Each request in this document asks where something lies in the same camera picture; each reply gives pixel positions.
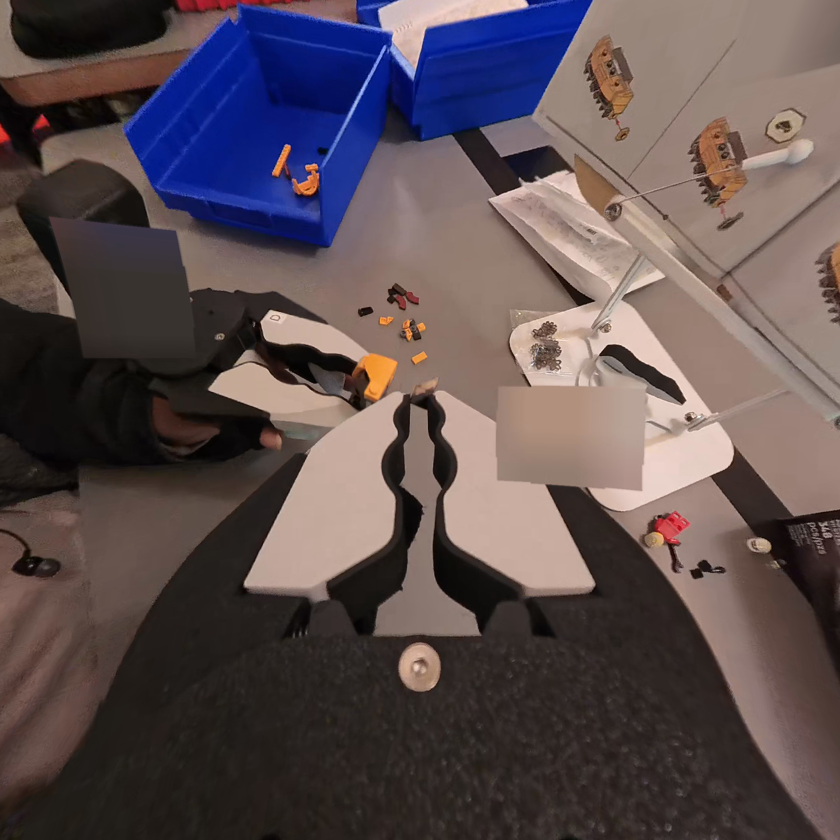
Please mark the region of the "orange black lego assembly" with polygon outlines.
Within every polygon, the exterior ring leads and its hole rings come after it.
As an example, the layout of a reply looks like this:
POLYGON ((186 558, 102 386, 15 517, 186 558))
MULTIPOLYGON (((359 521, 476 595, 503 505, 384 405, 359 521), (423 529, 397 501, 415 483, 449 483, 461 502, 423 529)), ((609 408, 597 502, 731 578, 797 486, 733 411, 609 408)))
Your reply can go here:
POLYGON ((365 404, 377 403, 391 386, 398 362, 378 353, 360 358, 351 375, 353 392, 365 404))

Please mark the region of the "open blue storage bin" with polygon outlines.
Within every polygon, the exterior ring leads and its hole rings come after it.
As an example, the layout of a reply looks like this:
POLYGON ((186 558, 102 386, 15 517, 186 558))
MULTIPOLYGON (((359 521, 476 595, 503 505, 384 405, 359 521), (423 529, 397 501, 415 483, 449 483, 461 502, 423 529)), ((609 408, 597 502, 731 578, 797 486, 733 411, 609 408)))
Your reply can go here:
POLYGON ((385 128, 392 39, 364 25, 240 6, 129 122, 163 204, 196 219, 331 246, 385 128), (315 196, 291 177, 318 164, 315 196))

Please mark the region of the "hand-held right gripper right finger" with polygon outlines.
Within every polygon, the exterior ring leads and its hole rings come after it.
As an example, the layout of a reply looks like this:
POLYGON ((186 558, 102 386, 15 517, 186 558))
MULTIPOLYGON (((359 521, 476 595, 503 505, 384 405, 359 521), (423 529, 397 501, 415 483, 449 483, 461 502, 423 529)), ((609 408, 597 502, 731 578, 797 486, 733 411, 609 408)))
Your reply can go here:
POLYGON ((482 633, 501 603, 590 595, 595 580, 549 489, 497 477, 497 425, 447 392, 426 398, 439 485, 438 587, 482 633))

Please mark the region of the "black chair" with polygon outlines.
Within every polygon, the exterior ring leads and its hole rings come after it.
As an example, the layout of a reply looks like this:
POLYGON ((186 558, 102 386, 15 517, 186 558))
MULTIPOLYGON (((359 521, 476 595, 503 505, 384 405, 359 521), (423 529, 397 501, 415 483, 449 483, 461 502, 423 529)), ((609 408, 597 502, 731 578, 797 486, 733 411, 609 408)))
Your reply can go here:
POLYGON ((136 227, 150 225, 139 190, 117 171, 86 160, 71 161, 31 182, 15 207, 42 256, 57 274, 61 264, 50 223, 52 217, 136 227))

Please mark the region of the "pile of small lego pieces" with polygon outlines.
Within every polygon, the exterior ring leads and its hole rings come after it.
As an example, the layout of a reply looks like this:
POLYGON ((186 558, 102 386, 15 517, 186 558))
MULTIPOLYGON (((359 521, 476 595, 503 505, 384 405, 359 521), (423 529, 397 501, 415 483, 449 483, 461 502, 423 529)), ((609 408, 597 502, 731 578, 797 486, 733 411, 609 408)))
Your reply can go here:
POLYGON ((413 308, 419 307, 421 304, 420 297, 413 290, 395 282, 387 288, 385 304, 388 307, 395 308, 401 320, 390 313, 377 311, 374 306, 369 304, 358 307, 356 315, 359 319, 376 318, 376 322, 383 329, 389 329, 393 326, 400 340, 404 343, 412 346, 419 344, 424 338, 427 325, 422 320, 411 317, 409 312, 413 308))

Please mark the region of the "white paper sheets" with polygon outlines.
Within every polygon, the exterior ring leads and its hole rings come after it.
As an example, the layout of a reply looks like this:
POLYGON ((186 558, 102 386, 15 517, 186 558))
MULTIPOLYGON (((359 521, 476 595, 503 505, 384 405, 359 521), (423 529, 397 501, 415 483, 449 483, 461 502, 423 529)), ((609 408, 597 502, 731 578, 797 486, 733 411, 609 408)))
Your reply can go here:
POLYGON ((376 15, 384 31, 392 34, 394 47, 416 69, 429 28, 528 6, 527 1, 396 1, 380 7, 376 15))

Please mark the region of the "black printed bag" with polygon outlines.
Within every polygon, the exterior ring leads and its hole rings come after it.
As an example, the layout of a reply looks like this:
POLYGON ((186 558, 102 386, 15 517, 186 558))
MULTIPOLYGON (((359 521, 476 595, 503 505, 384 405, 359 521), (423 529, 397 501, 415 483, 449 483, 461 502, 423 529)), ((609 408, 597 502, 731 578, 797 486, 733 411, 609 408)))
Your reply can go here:
POLYGON ((839 658, 839 510, 772 520, 773 552, 800 588, 839 658))

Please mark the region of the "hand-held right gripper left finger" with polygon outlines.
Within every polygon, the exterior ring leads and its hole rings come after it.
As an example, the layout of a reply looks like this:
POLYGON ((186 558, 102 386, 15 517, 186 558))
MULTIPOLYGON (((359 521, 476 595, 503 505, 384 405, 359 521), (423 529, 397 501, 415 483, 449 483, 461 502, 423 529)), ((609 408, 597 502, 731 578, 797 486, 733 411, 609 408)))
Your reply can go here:
POLYGON ((412 399, 395 393, 312 446, 245 577, 248 595, 337 602, 358 634, 403 589, 424 514, 404 486, 412 399))

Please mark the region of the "clear plastic parts bag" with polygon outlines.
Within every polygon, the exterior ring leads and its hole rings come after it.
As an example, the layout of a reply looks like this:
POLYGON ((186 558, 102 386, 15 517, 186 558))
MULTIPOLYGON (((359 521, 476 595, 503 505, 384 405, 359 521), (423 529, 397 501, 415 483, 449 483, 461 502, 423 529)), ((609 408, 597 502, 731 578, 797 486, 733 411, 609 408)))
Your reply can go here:
POLYGON ((637 250, 584 199, 572 171, 494 196, 490 204, 574 289, 605 303, 637 250))

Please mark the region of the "person's left forearm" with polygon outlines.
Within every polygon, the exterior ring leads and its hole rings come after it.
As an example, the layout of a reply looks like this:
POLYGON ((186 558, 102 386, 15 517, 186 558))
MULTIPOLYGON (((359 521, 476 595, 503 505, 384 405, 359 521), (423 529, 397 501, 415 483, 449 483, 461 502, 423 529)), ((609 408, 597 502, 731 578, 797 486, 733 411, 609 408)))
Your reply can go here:
POLYGON ((31 454, 68 464, 169 462, 148 381, 121 360, 83 357, 76 321, 1 302, 1 428, 31 454))

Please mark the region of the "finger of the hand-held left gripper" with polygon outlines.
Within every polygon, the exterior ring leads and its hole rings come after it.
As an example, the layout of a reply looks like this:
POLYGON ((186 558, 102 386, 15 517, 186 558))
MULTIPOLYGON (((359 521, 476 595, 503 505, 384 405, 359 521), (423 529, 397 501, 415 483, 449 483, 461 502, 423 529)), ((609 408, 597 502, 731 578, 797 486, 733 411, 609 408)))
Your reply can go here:
POLYGON ((353 418, 357 402, 342 395, 365 356, 322 350, 274 350, 298 380, 278 379, 268 363, 247 361, 220 373, 208 391, 253 409, 275 428, 335 428, 353 418))
POLYGON ((259 321, 268 356, 307 382, 325 371, 343 382, 368 354, 357 342, 325 322, 270 310, 259 321))

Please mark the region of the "black grey wedge clip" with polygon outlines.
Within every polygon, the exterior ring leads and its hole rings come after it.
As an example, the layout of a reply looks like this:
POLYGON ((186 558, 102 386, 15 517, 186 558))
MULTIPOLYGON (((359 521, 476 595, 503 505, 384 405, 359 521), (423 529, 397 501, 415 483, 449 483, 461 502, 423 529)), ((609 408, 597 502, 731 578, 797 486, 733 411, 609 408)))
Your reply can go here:
POLYGON ((623 384, 643 389, 649 396, 678 406, 686 403, 679 384, 620 344, 608 344, 595 358, 595 371, 605 385, 623 384))

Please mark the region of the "blue bin with papers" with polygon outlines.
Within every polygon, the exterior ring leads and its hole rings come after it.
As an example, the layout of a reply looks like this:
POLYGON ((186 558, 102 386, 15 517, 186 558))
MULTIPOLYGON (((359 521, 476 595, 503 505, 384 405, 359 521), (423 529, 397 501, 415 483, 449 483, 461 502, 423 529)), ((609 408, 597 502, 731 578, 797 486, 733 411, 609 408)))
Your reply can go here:
MULTIPOLYGON (((520 10, 429 28, 416 69, 392 42, 391 98, 419 139, 533 112, 591 2, 527 2, 520 10)), ((356 2, 358 22, 384 30, 376 13, 389 3, 356 2)))

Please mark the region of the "person's left hand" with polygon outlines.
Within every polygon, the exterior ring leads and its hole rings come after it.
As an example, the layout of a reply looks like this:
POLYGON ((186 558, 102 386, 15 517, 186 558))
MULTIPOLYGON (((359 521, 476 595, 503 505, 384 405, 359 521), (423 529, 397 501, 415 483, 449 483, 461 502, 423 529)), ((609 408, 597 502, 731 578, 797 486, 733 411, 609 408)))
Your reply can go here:
POLYGON ((172 409, 162 395, 151 398, 151 421, 161 445, 179 459, 224 462, 250 451, 280 451, 283 433, 255 418, 194 418, 172 409))

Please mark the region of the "lego instruction booklet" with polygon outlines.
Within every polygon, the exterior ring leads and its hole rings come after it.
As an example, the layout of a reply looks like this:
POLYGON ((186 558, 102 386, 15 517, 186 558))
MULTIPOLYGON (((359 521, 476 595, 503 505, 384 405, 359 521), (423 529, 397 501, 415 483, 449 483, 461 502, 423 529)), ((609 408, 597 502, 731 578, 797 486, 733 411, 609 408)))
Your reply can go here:
POLYGON ((533 114, 607 231, 835 428, 838 36, 838 2, 593 2, 533 114))

